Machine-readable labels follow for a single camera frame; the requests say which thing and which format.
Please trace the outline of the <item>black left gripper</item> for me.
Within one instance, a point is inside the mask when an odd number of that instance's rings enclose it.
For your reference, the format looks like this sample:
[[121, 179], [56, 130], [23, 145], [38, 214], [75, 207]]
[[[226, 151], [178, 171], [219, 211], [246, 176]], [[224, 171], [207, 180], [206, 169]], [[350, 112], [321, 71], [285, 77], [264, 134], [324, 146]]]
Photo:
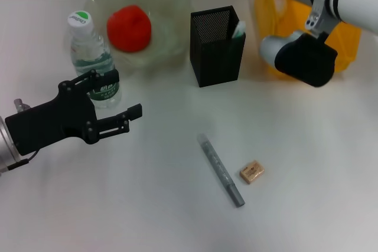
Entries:
[[51, 101], [5, 118], [9, 134], [24, 156], [67, 138], [80, 138], [92, 145], [101, 139], [128, 133], [131, 121], [142, 117], [142, 105], [97, 121], [87, 93], [119, 82], [117, 70], [104, 74], [92, 69], [58, 85]]

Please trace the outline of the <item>green label water bottle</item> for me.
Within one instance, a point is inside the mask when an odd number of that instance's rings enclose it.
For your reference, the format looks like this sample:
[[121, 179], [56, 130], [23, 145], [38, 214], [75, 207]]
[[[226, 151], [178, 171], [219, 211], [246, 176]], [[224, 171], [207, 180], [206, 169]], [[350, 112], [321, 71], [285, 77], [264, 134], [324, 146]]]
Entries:
[[[96, 31], [92, 16], [86, 11], [72, 12], [67, 19], [71, 34], [71, 61], [78, 76], [94, 69], [103, 75], [115, 69], [110, 48]], [[89, 92], [97, 108], [115, 107], [121, 99], [119, 83]]]

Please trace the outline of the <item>grey marker pen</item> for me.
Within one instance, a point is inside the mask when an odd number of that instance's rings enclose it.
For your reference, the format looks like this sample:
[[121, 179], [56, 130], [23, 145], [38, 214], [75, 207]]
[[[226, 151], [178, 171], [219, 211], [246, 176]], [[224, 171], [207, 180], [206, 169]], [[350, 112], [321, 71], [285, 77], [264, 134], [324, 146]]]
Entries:
[[236, 208], [244, 206], [245, 201], [243, 197], [207, 136], [199, 134], [197, 136], [197, 141]]

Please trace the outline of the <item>green utility knife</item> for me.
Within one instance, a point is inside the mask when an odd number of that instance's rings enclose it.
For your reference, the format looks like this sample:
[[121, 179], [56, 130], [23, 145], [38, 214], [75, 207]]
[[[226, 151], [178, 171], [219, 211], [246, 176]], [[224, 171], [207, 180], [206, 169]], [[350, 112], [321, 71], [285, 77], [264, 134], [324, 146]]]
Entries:
[[245, 34], [245, 30], [246, 30], [246, 23], [244, 21], [239, 21], [234, 29], [232, 38], [238, 38], [238, 37], [243, 36]]

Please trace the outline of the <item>tan eraser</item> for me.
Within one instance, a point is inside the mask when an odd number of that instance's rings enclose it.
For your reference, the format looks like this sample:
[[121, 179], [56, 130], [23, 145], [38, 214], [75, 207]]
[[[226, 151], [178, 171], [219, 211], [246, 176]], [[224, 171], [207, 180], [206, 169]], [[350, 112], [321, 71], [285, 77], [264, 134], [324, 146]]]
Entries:
[[253, 161], [244, 166], [239, 176], [247, 183], [251, 184], [255, 179], [260, 177], [265, 172], [264, 167], [258, 161]]

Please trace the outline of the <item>white paper ball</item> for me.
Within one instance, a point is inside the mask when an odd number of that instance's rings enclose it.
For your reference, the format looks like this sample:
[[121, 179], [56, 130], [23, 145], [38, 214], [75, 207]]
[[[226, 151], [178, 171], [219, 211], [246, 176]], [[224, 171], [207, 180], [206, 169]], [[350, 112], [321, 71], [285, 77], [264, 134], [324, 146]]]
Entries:
[[287, 10], [287, 1], [286, 0], [273, 0], [275, 5], [275, 11], [278, 18], [282, 18]]

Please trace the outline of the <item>green glass fruit plate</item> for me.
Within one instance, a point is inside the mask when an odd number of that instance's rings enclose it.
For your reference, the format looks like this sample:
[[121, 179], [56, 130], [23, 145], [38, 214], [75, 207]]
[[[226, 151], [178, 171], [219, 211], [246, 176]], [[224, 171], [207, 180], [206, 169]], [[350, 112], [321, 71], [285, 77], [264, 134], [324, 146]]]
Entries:
[[108, 18], [123, 7], [136, 5], [149, 17], [152, 38], [142, 51], [125, 53], [110, 47], [116, 66], [124, 70], [160, 70], [185, 61], [190, 41], [191, 0], [87, 0], [84, 10], [106, 38]]

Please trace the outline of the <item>black mesh pen holder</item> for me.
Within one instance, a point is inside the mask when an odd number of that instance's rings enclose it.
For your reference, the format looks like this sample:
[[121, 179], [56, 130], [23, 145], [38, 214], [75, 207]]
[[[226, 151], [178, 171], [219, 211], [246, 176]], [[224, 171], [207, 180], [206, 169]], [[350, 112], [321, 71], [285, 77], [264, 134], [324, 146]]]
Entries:
[[235, 35], [239, 17], [233, 6], [191, 13], [190, 62], [199, 87], [236, 81], [245, 29]]

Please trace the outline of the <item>yellow plastic bin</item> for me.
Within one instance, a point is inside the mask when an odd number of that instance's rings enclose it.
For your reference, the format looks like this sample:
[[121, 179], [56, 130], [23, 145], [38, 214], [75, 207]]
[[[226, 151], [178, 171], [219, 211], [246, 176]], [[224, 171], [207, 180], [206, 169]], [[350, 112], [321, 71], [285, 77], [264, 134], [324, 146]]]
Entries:
[[[255, 0], [254, 11], [259, 38], [268, 35], [286, 37], [296, 30], [305, 29], [311, 8], [296, 0], [286, 0], [287, 10], [282, 18], [278, 18], [273, 0]], [[326, 44], [338, 52], [335, 61], [335, 72], [346, 70], [356, 59], [361, 29], [350, 24], [340, 23], [327, 38]]]

